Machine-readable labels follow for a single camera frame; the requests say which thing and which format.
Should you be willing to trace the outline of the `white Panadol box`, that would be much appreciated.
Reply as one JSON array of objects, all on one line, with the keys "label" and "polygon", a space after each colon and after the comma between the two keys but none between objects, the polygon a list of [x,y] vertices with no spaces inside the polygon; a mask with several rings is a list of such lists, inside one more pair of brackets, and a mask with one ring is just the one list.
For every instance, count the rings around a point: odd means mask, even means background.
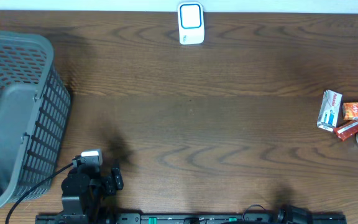
[{"label": "white Panadol box", "polygon": [[339,110],[341,108],[342,94],[332,90],[323,93],[323,100],[317,119],[317,127],[333,132],[337,126]]}]

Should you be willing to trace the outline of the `red Top chocolate bar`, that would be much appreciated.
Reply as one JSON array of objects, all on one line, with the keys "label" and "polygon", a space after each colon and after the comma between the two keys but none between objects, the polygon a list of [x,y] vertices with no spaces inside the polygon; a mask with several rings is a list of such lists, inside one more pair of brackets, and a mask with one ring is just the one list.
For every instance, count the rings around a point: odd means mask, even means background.
[{"label": "red Top chocolate bar", "polygon": [[340,140],[345,141],[358,133],[358,120],[352,120],[341,127],[334,128],[334,133]]}]

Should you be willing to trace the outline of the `orange small packet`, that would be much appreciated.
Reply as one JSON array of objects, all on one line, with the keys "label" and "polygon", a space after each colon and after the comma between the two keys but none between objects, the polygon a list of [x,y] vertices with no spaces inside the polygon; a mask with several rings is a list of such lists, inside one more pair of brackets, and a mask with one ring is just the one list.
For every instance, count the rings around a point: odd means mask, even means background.
[{"label": "orange small packet", "polygon": [[344,120],[358,120],[358,102],[348,102],[342,104]]}]

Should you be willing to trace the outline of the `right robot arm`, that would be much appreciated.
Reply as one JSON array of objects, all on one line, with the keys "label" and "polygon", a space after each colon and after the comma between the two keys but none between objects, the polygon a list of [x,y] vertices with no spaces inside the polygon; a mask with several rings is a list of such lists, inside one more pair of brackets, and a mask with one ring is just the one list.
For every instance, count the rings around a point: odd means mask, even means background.
[{"label": "right robot arm", "polygon": [[303,208],[292,205],[282,206],[277,215],[277,222],[284,224],[311,224],[311,213]]}]

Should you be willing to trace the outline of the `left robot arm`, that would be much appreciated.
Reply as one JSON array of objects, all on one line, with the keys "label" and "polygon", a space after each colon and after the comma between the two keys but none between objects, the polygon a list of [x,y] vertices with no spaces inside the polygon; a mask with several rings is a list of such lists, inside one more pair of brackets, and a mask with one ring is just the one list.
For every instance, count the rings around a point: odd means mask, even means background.
[{"label": "left robot arm", "polygon": [[73,168],[62,182],[63,211],[56,223],[116,223],[116,216],[102,201],[124,187],[119,162],[109,175],[101,175],[99,156],[76,156]]}]

